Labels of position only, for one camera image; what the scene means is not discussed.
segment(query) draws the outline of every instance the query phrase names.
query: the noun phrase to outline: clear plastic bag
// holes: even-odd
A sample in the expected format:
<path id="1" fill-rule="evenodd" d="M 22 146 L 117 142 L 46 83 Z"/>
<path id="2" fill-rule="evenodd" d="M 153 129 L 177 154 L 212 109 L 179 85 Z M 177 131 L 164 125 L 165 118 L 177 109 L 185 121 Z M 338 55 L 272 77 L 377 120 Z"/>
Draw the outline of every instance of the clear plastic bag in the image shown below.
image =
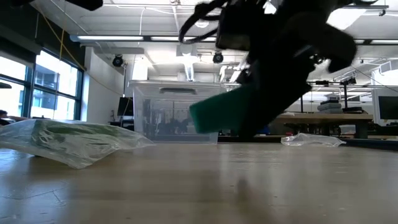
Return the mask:
<path id="1" fill-rule="evenodd" d="M 284 137 L 280 140 L 285 146 L 303 146 L 305 144 L 320 144 L 330 147 L 338 147 L 341 144 L 346 144 L 344 141 L 331 137 L 316 134 L 299 133 L 295 136 Z"/>
<path id="2" fill-rule="evenodd" d="M 82 169 L 119 149 L 153 145 L 124 128 L 81 121 L 29 119 L 0 127 L 0 147 L 42 156 Z"/>

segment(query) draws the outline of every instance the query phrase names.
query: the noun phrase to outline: wooden table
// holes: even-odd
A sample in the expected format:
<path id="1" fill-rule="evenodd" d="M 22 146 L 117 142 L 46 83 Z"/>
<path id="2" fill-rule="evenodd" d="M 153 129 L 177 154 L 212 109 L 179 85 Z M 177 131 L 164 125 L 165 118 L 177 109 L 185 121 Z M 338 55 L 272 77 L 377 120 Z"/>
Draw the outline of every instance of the wooden table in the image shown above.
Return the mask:
<path id="1" fill-rule="evenodd" d="M 0 149 L 0 223 L 397 223 L 398 154 L 159 145 L 75 170 Z"/>
<path id="2" fill-rule="evenodd" d="M 322 125 L 325 130 L 329 130 L 330 125 L 354 124 L 356 133 L 355 138 L 368 138 L 368 123 L 373 120 L 371 114 L 321 114 L 321 113 L 295 113 L 281 114 L 274 122 L 285 124 L 317 124 Z"/>

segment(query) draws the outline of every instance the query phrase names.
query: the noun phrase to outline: plastic container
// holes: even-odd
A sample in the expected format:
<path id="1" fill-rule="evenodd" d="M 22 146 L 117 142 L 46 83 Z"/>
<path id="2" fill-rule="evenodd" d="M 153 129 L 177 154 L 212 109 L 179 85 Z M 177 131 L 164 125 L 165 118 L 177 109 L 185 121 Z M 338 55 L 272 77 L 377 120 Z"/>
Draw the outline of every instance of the plastic container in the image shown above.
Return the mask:
<path id="1" fill-rule="evenodd" d="M 340 125 L 341 134 L 355 134 L 356 129 L 355 125 L 347 124 L 347 125 Z"/>
<path id="2" fill-rule="evenodd" d="M 198 134 L 189 106 L 226 92 L 220 83 L 129 82 L 134 97 L 134 130 L 154 142 L 216 144 L 218 133 Z"/>

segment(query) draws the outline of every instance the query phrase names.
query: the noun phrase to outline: fluorescent light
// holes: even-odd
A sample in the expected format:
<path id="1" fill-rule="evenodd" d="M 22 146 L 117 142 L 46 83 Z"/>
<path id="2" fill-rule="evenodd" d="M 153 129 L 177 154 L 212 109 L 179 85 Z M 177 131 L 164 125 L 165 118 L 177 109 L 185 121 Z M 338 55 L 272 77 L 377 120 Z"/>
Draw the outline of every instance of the fluorescent light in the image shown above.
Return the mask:
<path id="1" fill-rule="evenodd" d="M 199 28 L 206 28 L 209 25 L 209 21 L 201 21 L 199 20 L 198 22 L 195 23 L 195 26 L 199 27 Z"/>
<path id="2" fill-rule="evenodd" d="M 345 30 L 365 12 L 366 9 L 337 9 L 330 14 L 327 23 L 339 30 Z"/>
<path id="3" fill-rule="evenodd" d="M 373 40 L 372 44 L 398 44 L 398 40 Z"/>
<path id="4" fill-rule="evenodd" d="M 310 91 L 306 94 L 304 94 L 305 96 L 311 96 L 311 95 L 321 95 L 321 96 L 325 96 L 325 95 L 329 95 L 332 94 L 333 92 L 330 91 Z"/>
<path id="5" fill-rule="evenodd" d="M 363 94 L 368 94 L 370 92 L 353 92 L 353 91 L 347 91 L 347 96 L 358 96 L 358 95 L 363 95 Z"/>
<path id="6" fill-rule="evenodd" d="M 276 12 L 275 6 L 269 1 L 267 1 L 262 8 L 264 9 L 264 14 L 275 14 Z"/>
<path id="7" fill-rule="evenodd" d="M 203 40 L 204 42 L 214 42 L 216 41 L 216 37 L 207 37 L 206 39 Z"/>
<path id="8" fill-rule="evenodd" d="M 195 37 L 185 37 L 185 40 L 190 40 Z M 153 41 L 178 41 L 178 37 L 151 37 Z M 214 42 L 216 41 L 216 37 L 207 37 L 206 39 L 202 40 L 202 42 Z"/>
<path id="9" fill-rule="evenodd" d="M 92 41 L 137 41 L 137 40 L 144 40 L 143 37 L 139 36 L 111 36 L 111 35 L 79 35 L 77 36 L 79 40 L 92 40 Z"/>
<path id="10" fill-rule="evenodd" d="M 178 41 L 178 37 L 151 37 L 154 41 Z"/>

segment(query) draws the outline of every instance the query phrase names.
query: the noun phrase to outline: wall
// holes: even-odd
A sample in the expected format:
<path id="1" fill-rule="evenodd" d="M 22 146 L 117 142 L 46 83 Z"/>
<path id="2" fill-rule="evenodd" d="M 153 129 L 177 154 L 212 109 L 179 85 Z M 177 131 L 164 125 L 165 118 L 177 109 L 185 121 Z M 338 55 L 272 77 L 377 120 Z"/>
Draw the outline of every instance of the wall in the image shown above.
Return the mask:
<path id="1" fill-rule="evenodd" d="M 99 58 L 92 47 L 86 48 L 85 67 L 81 120 L 107 124 L 111 121 L 111 111 L 115 114 L 118 111 L 124 77 Z"/>

